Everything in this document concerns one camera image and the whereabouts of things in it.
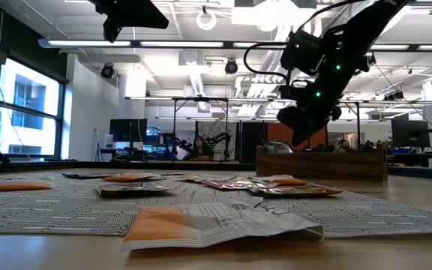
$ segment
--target patterned mat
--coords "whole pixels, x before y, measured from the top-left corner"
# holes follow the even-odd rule
[[[102,199],[99,179],[76,180],[46,172],[41,180],[56,183],[52,190],[0,193],[0,233],[124,236],[140,206],[209,203],[231,198],[245,202],[247,191],[220,191],[171,179],[157,183],[175,187],[166,196]],[[35,174],[12,175],[34,179]],[[344,191],[328,198],[267,199],[309,221],[322,224],[327,238],[432,233],[432,213],[384,199]]]

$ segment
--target woman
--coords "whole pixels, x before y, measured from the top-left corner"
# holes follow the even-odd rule
[[[347,152],[351,152],[352,149],[350,147],[350,142],[348,142],[345,139],[342,139],[338,144],[337,144],[337,149],[336,152],[338,153],[347,153]]]
[[[192,159],[208,160],[211,153],[209,153],[208,146],[201,136],[194,139],[193,151],[191,152]]]

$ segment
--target wooden table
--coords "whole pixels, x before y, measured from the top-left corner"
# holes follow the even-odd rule
[[[432,211],[432,180],[390,176],[386,183],[315,182]],[[119,251],[121,240],[101,236],[0,235],[0,270],[432,269],[432,235],[326,239],[324,242],[248,238],[199,250],[157,249],[132,253]]]

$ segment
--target wooden planter box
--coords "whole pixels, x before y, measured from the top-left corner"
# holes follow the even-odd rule
[[[256,151],[256,174],[287,174],[303,179],[339,179],[383,182],[388,180],[386,146],[371,153],[269,154],[264,146]]]

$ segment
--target computer monitor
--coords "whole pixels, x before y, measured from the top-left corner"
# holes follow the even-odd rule
[[[426,121],[391,120],[393,146],[431,147]]]
[[[147,119],[111,119],[109,133],[114,142],[145,142],[147,126]]]

